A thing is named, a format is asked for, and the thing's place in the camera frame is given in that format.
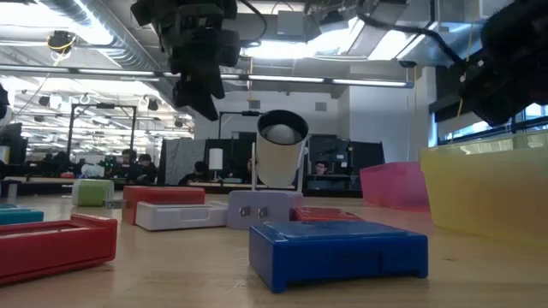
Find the black metal rig frame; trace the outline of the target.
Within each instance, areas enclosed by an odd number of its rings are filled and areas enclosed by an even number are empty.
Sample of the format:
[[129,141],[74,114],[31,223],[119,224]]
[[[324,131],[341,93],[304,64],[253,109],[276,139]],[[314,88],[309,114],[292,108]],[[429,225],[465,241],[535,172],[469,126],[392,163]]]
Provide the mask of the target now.
[[82,107],[84,110],[89,109],[90,107],[101,109],[101,110],[113,110],[113,109],[131,109],[133,111],[132,116],[130,119],[132,120],[132,126],[131,126],[131,133],[130,133],[130,143],[129,148],[134,148],[134,133],[136,128],[136,122],[137,122],[137,107],[134,105],[120,105],[120,104],[113,104],[113,103],[97,103],[97,104],[72,104],[71,105],[71,112],[69,114],[69,126],[68,126],[68,141],[67,141],[67,150],[66,153],[68,155],[71,154],[72,150],[72,139],[73,139],[73,131],[74,131],[74,121],[78,117],[76,115],[76,109]]

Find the white digital clock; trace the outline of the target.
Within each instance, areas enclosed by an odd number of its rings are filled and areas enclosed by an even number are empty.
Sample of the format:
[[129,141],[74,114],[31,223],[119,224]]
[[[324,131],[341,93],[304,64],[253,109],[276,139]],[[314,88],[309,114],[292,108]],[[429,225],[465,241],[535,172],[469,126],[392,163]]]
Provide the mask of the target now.
[[135,224],[147,231],[225,227],[227,221],[228,205],[219,202],[151,204],[140,201],[135,217]]

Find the teal plastic box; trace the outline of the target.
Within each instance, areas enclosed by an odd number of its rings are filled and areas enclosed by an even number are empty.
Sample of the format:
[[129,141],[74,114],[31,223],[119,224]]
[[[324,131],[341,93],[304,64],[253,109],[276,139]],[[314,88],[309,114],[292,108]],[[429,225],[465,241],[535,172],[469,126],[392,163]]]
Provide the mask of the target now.
[[44,213],[40,210],[20,207],[15,204],[0,204],[0,225],[42,222]]

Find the red wall charger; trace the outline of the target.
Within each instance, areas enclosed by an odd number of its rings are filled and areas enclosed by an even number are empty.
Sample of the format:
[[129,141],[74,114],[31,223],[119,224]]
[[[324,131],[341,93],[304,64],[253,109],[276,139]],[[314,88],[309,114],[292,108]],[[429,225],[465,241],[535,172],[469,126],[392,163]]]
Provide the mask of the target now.
[[121,209],[123,221],[135,225],[137,204],[204,204],[206,192],[198,187],[125,186],[121,199],[108,198],[103,201],[106,209]]

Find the lavender wall charger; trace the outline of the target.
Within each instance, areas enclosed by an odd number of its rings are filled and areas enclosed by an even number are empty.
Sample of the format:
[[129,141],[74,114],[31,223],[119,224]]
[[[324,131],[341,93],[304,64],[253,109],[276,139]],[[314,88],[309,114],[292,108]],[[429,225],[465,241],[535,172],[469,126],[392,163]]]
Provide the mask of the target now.
[[248,230],[262,222],[288,222],[304,196],[295,191],[233,191],[229,194],[227,226]]

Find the pink plastic bin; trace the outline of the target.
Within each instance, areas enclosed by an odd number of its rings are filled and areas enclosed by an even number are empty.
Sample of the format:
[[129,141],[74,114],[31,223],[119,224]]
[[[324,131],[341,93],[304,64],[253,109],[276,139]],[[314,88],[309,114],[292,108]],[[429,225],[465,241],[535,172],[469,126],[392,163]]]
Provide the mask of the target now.
[[425,177],[417,162],[385,163],[360,170],[363,199],[392,210],[429,212]]

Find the grey fabric partition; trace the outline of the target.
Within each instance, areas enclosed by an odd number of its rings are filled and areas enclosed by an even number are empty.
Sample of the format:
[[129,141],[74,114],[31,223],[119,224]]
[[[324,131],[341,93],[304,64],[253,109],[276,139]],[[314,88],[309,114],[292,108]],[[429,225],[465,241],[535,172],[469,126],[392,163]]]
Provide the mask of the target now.
[[164,139],[158,166],[158,184],[176,185],[205,158],[204,139]]

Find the yellow plastic bin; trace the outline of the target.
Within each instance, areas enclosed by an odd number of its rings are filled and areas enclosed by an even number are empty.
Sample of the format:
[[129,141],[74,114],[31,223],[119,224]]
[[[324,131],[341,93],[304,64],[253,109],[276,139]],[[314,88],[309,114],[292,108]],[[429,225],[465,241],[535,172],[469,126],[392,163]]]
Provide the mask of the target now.
[[548,247],[548,131],[428,148],[420,166],[436,226]]

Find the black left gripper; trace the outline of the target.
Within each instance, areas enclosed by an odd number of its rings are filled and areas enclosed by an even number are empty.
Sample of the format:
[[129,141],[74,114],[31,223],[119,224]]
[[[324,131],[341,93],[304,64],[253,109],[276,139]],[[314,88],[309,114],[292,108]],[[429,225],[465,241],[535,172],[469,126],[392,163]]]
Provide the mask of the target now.
[[240,34],[206,18],[167,16],[161,21],[161,45],[168,56],[169,71],[190,79],[176,82],[174,105],[195,107],[206,119],[217,121],[213,99],[225,97],[220,67],[237,64]]

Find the blue plastic box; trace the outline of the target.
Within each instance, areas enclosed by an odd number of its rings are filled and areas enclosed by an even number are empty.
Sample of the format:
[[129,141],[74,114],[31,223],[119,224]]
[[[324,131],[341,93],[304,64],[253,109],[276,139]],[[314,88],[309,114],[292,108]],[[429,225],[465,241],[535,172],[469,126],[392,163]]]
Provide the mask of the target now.
[[249,229],[249,263],[273,293],[309,281],[426,278],[428,239],[377,222],[263,222]]

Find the silver ventilation duct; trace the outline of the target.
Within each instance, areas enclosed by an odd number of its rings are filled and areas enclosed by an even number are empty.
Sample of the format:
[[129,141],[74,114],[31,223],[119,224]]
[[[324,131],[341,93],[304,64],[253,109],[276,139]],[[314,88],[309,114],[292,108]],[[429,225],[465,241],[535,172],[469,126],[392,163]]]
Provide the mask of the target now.
[[102,0],[38,0],[79,28],[78,35],[122,69],[163,71]]

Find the long ceiling light strip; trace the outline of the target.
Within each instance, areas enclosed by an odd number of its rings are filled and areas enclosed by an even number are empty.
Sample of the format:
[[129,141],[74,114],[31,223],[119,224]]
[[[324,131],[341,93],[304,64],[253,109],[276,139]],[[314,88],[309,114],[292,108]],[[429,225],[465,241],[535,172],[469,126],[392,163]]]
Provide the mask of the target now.
[[[71,67],[47,67],[47,66],[24,66],[14,64],[0,64],[0,71],[33,73],[33,74],[82,74],[93,76],[110,76],[133,78],[137,80],[154,80],[160,78],[177,78],[178,74],[161,71],[135,71],[121,69],[104,68],[71,68]],[[393,80],[357,80],[341,78],[319,78],[319,77],[300,77],[300,76],[282,76],[282,75],[263,75],[263,74],[220,74],[222,80],[240,80],[240,81],[261,81],[261,82],[288,82],[304,84],[322,84],[336,86],[373,86],[390,88],[412,88],[414,83],[411,81],[393,81]]]

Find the green wall charger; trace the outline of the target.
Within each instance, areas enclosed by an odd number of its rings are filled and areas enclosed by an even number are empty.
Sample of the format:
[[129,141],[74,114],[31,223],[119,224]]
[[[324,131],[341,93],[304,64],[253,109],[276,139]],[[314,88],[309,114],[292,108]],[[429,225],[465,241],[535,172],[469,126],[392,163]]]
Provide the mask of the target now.
[[72,205],[102,207],[104,201],[113,199],[115,183],[108,180],[79,179],[72,188]]

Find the red plastic box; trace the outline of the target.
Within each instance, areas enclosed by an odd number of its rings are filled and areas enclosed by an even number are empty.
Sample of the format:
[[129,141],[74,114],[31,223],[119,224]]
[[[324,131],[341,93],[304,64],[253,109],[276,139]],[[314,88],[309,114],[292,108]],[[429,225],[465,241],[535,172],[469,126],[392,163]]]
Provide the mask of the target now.
[[291,220],[299,222],[340,222],[363,221],[363,218],[337,208],[297,207],[293,210]]

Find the red tray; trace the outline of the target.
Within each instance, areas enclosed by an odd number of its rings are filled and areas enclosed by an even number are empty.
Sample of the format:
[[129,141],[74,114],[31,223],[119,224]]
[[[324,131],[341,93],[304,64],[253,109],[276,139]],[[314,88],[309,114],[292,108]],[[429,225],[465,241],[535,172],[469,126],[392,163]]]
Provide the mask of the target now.
[[0,226],[0,286],[112,261],[117,230],[116,219],[77,213],[64,221]]

